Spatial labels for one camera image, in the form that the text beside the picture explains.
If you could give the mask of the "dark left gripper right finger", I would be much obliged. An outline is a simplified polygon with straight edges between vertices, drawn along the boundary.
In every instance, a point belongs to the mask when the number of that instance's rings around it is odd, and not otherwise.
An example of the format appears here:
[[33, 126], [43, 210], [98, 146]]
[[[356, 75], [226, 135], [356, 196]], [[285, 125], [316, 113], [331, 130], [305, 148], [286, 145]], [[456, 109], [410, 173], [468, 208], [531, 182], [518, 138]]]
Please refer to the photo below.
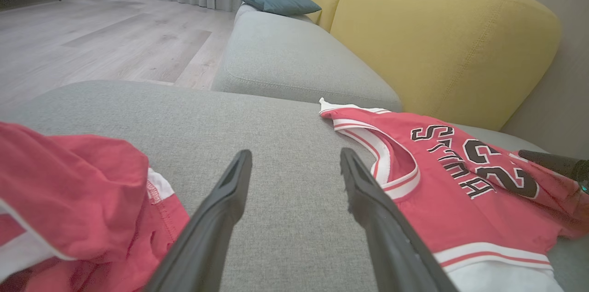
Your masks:
[[393, 200], [351, 148], [342, 148], [348, 210], [364, 229], [381, 292], [455, 292], [456, 287]]

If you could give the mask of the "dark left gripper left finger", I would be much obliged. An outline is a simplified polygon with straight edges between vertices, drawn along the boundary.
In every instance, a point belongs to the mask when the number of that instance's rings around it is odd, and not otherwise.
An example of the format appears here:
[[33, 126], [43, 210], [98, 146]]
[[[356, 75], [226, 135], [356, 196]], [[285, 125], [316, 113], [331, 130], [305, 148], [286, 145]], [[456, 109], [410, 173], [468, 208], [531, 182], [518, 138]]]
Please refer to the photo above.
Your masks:
[[218, 292], [234, 226], [248, 199], [252, 152], [239, 151], [179, 234], [147, 292]]

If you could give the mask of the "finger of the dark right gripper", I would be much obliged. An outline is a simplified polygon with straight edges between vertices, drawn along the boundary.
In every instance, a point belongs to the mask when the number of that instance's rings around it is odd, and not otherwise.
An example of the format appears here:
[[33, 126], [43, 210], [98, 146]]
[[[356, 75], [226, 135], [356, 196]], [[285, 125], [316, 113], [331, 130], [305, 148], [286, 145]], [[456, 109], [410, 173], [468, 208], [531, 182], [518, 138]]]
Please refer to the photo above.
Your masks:
[[577, 182], [589, 180], [589, 160], [526, 150], [519, 150], [518, 156]]

